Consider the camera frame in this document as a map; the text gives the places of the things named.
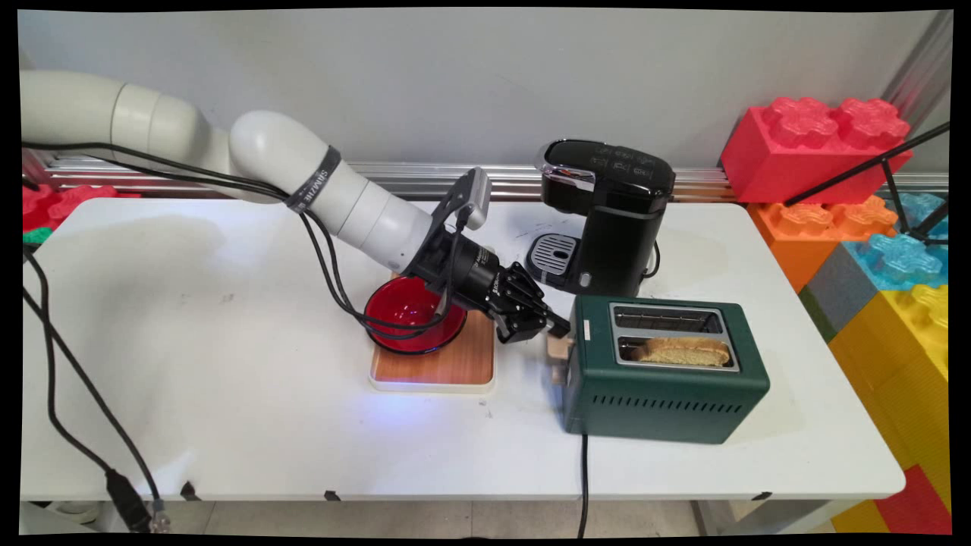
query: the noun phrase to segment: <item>white table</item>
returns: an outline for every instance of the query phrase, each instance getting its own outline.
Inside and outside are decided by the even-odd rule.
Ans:
[[[431,210],[433,203],[420,203]],[[504,264],[584,219],[492,203],[468,235]],[[744,209],[672,204],[640,295],[742,305],[772,388],[723,445],[592,437],[594,499],[771,499],[732,529],[801,530],[904,477]],[[338,245],[362,308],[388,272]],[[545,341],[498,345],[488,394],[378,392],[373,345],[327,292],[299,219],[242,201],[95,199],[36,254],[51,316],[149,463],[161,494],[205,500],[575,499]],[[24,284],[39,297],[29,264]],[[546,288],[569,315],[572,296]],[[40,322],[23,307],[20,498],[102,499],[104,478],[51,427]],[[64,358],[64,425],[148,488]],[[711,505],[701,506],[712,524]]]

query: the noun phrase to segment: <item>black coffee maker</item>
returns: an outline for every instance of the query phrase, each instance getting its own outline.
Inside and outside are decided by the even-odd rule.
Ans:
[[[588,140],[558,140],[540,149],[543,202],[586,217],[580,239],[548,233],[533,241],[526,270],[572,293],[637,295],[674,171],[653,155]]]

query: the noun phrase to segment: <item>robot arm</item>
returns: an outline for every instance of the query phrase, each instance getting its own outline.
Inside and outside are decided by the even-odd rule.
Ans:
[[[497,322],[500,341],[528,339],[551,326],[565,335],[569,323],[550,312],[543,294],[517,263],[461,237],[454,270],[446,271],[444,249],[455,236],[444,218],[390,194],[360,176],[310,129],[282,114],[249,112],[227,134],[211,127],[197,108],[157,91],[106,78],[54,71],[20,71],[20,140],[45,145],[110,143],[208,170],[268,182],[293,194],[306,183],[308,209],[327,230],[377,263],[421,277],[431,290],[444,289],[451,274],[455,302]],[[151,161],[104,150],[97,157],[164,170]],[[485,220],[488,178],[470,172],[469,227]],[[212,187],[254,202],[277,202],[239,189]]]

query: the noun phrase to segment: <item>green toaster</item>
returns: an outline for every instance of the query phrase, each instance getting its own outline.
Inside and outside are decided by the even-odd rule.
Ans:
[[[579,295],[563,385],[568,432],[720,444],[769,390],[742,307],[734,303]],[[708,337],[718,366],[644,362],[648,339]]]

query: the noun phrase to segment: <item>bread slice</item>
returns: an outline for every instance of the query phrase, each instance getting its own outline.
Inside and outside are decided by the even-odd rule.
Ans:
[[[728,346],[710,337],[655,337],[631,356],[641,362],[691,366],[722,366],[729,358]]]

